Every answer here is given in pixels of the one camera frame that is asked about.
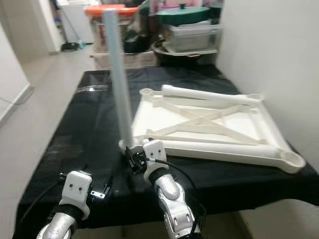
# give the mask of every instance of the green lid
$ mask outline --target green lid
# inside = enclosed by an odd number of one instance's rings
[[[172,8],[158,12],[159,24],[182,25],[191,24],[208,19],[207,7],[186,6],[182,3],[180,8]]]

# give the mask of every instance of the white plastic pipe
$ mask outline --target white plastic pipe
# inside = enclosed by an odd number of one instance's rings
[[[287,173],[297,173],[306,165],[300,155],[269,145],[229,145],[170,140],[163,142],[166,153],[172,156],[272,166]]]
[[[123,146],[133,146],[132,110],[128,91],[127,76],[121,53],[119,20],[115,9],[108,9],[103,14],[105,40],[108,44],[111,63],[111,77],[116,112]]]
[[[241,155],[252,155],[268,158],[280,158],[280,150],[269,145],[240,145],[223,143],[203,143],[189,141],[165,140],[165,148],[185,148],[189,150],[213,151],[220,153],[232,153]]]
[[[247,96],[240,95],[225,95],[206,91],[197,91],[186,88],[179,88],[170,85],[162,85],[162,93],[165,96],[180,96],[188,98],[197,98],[204,100],[221,100],[231,103],[244,104],[244,105],[259,105],[262,101],[260,99],[253,99]]]

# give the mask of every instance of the tiled floor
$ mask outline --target tiled floor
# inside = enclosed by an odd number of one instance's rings
[[[61,53],[24,66],[34,92],[27,102],[0,128],[0,231],[11,238],[15,211],[32,173],[38,165],[82,74],[94,70],[90,46]],[[232,214],[210,216],[203,232],[205,239],[243,239]],[[76,238],[167,238],[163,223],[80,230]]]
[[[94,70],[90,47],[38,61],[26,71],[33,94],[0,128],[0,231],[11,238],[18,202],[84,71]]]

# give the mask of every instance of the black tablecloth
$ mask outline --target black tablecloth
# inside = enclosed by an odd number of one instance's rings
[[[140,101],[139,90],[160,90],[162,84],[223,94],[239,93],[213,66],[149,67],[129,70],[128,77],[133,114]],[[89,219],[81,227],[162,220],[153,189],[144,183],[142,175],[129,174],[119,153],[120,137],[110,72],[85,72],[79,89],[91,85],[106,87],[102,91],[75,93],[20,202],[17,219],[36,196],[57,179],[59,172],[87,165],[85,171],[92,173],[96,191],[102,190],[111,174],[114,180],[108,202],[93,207]],[[254,209],[280,199],[299,199],[319,205],[319,177],[309,165],[298,174],[287,174],[265,166],[177,157],[168,157],[168,160],[193,179],[208,214]],[[190,188],[182,175],[175,174],[186,189]],[[25,222],[25,235],[34,236],[44,226],[50,210],[61,198],[62,187],[56,187],[35,206]]]

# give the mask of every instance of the plastic storage box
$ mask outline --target plastic storage box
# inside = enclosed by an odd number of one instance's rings
[[[85,12],[90,18],[91,29],[94,36],[94,51],[97,53],[108,52],[108,47],[104,37],[103,13],[110,8],[116,8],[119,16],[120,34],[125,37],[126,29],[132,16],[138,10],[138,7],[125,7],[124,4],[104,4],[92,5],[85,8]]]
[[[179,25],[179,27],[209,26],[209,25],[211,25],[210,20],[206,20],[206,21],[200,21],[200,22],[191,23],[191,24]]]
[[[215,45],[221,25],[172,26],[165,31],[165,40],[176,52],[200,50]]]

